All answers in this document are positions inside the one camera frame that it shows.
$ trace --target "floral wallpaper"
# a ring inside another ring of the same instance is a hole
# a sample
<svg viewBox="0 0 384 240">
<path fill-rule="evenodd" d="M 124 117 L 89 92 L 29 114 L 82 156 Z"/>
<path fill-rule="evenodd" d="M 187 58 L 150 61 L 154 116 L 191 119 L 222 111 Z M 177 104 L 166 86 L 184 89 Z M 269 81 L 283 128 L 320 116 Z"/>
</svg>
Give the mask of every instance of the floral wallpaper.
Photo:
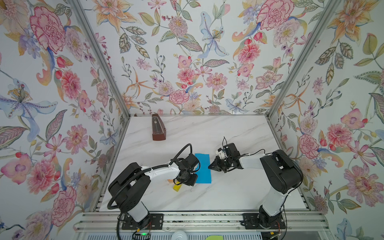
<svg viewBox="0 0 384 240">
<path fill-rule="evenodd" d="M 65 0 L 0 0 L 0 86 L 0 239 L 71 239 L 126 117 Z"/>
<path fill-rule="evenodd" d="M 133 114 L 272 106 L 326 0 L 81 1 Z"/>
<path fill-rule="evenodd" d="M 272 117 L 339 240 L 384 238 L 381 0 L 343 0 Z"/>
</svg>

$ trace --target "marble surface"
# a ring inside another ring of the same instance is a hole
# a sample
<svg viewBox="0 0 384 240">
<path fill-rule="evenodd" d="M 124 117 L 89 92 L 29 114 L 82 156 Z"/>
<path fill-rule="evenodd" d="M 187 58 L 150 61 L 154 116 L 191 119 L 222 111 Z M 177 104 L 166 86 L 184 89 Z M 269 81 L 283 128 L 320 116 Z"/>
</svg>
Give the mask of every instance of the marble surface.
<svg viewBox="0 0 384 240">
<path fill-rule="evenodd" d="M 152 140 L 151 117 L 132 117 L 109 184 L 132 162 L 155 166 L 169 162 L 180 149 L 191 143 L 193 153 L 209 154 L 222 146 L 223 137 L 233 142 L 241 154 L 259 149 L 278 149 L 265 116 L 176 116 L 161 117 L 167 139 Z M 185 150 L 181 157 L 189 153 Z M 150 211 L 178 210 L 254 210 L 267 195 L 270 184 L 264 170 L 236 169 L 223 173 L 211 171 L 211 184 L 182 185 L 179 192 L 168 181 L 151 182 L 141 201 Z M 106 191 L 100 211 L 108 210 L 111 195 Z M 298 190 L 287 198 L 285 209 L 304 209 Z"/>
</svg>

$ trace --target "blue towel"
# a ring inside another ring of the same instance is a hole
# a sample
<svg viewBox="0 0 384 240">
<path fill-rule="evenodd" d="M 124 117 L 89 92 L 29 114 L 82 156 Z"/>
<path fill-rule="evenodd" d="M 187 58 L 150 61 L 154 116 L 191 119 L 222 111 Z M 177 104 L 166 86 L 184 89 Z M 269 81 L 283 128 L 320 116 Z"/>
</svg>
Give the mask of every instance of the blue towel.
<svg viewBox="0 0 384 240">
<path fill-rule="evenodd" d="M 209 154 L 196 153 L 195 156 L 200 161 L 200 169 L 196 172 L 198 175 L 196 183 L 212 183 L 211 170 L 209 166 Z"/>
</svg>

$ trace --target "blue flower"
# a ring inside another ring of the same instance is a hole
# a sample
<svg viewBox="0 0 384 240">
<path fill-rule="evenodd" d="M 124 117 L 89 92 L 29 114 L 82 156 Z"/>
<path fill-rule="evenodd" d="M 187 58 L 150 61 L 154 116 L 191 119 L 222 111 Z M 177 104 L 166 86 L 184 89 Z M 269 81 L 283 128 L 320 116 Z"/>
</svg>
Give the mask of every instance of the blue flower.
<svg viewBox="0 0 384 240">
<path fill-rule="evenodd" d="M 102 136 L 102 137 L 100 138 L 100 142 L 101 142 L 102 144 L 104 144 L 104 145 L 108 145 L 108 144 L 111 144 L 111 143 L 112 143 L 113 145 L 116 145 L 117 142 L 116 142 L 115 138 L 117 137 L 117 135 L 118 135 L 118 129 L 116 129 L 116 131 L 114 132 L 114 134 L 112 134 L 111 129 L 108 128 L 108 133 L 107 133 L 107 136 L 108 136 L 108 137 L 106 137 L 106 136 Z"/>
<path fill-rule="evenodd" d="M 224 35 L 224 27 L 221 26 L 219 30 L 212 30 L 212 34 L 210 32 L 211 27 L 211 17 L 206 13 L 201 13 L 201 24 L 200 24 L 200 32 L 203 34 L 203 41 L 207 44 L 207 49 L 203 54 L 197 56 L 198 58 L 206 58 L 208 57 L 209 51 L 215 49 L 215 52 L 219 56 L 227 56 L 229 53 L 225 51 L 225 49 L 217 44 L 220 41 L 220 38 Z"/>
<path fill-rule="evenodd" d="M 234 100 L 228 99 L 228 98 L 225 101 L 227 102 L 227 107 L 229 107 L 229 110 L 234 111 L 235 114 L 237 112 L 246 113 L 249 111 L 249 110 L 241 108 L 241 101 L 234 103 Z"/>
<path fill-rule="evenodd" d="M 8 95 L 12 99 L 8 99 L 0 95 L 0 109 L 2 109 L 7 118 L 21 116 L 28 120 L 30 124 L 30 132 L 27 136 L 28 142 L 32 142 L 40 132 L 40 128 L 34 120 L 38 113 L 48 114 L 55 110 L 57 102 L 42 101 L 39 103 L 30 103 L 32 100 L 27 85 L 13 79 L 14 85 L 8 85 Z"/>
</svg>

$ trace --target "mounting plate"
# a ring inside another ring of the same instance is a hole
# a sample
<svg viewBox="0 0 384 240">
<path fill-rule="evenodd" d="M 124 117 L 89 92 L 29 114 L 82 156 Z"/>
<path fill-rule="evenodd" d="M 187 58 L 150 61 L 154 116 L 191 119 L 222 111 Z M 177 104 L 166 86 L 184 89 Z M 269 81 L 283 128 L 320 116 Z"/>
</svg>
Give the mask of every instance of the mounting plate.
<svg viewBox="0 0 384 240">
<path fill-rule="evenodd" d="M 163 228 L 163 218 L 164 214 L 151 214 L 149 216 L 151 225 L 147 227 L 147 229 L 151 230 L 162 230 Z M 136 230 L 136 222 L 133 220 L 131 216 L 124 215 L 125 222 L 123 222 L 121 229 L 122 230 Z"/>
<path fill-rule="evenodd" d="M 258 222 L 257 215 L 259 214 L 257 213 L 243 214 L 245 229 L 264 229 L 257 224 Z M 270 227 L 270 229 L 279 229 L 278 222 L 280 224 L 280 229 L 285 229 L 285 222 L 282 215 L 280 215 L 280 217 L 272 223 L 272 226 Z"/>
</svg>

